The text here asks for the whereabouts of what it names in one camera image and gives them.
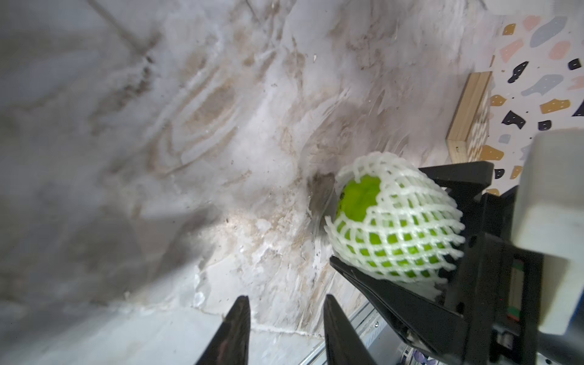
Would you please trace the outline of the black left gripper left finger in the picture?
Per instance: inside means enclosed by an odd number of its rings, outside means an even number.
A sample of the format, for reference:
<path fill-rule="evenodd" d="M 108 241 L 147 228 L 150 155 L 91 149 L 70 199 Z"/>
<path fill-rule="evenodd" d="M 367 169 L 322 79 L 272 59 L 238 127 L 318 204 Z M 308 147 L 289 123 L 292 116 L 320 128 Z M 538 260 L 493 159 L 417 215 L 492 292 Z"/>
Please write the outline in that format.
<path fill-rule="evenodd" d="M 248 296 L 239 296 L 196 365 L 248 365 L 251 311 Z"/>

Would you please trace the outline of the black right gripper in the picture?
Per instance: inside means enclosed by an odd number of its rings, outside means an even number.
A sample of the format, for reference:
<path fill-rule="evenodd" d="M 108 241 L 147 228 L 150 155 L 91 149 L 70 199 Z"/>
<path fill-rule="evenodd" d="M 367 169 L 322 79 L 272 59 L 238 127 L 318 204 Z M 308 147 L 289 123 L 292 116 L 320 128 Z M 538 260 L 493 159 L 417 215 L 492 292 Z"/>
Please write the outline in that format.
<path fill-rule="evenodd" d="M 457 208 L 465 211 L 465 255 L 449 283 L 445 307 L 335 256 L 331 267 L 365 296 L 404 343 L 444 363 L 581 364 L 582 301 L 566 334 L 546 335 L 538 329 L 544 257 L 510 242 L 517 189 L 482 196 L 494 173 L 487 161 L 422 167 L 421 172 L 447 188 Z"/>

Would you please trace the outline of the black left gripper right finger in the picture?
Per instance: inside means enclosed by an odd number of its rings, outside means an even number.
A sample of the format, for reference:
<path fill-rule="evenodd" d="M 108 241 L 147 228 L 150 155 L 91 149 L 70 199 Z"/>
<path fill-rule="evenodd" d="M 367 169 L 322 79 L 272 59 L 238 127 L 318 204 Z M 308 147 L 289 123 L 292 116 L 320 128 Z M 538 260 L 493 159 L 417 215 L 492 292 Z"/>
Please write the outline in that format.
<path fill-rule="evenodd" d="M 375 365 L 338 301 L 327 294 L 323 305 L 327 364 Z"/>

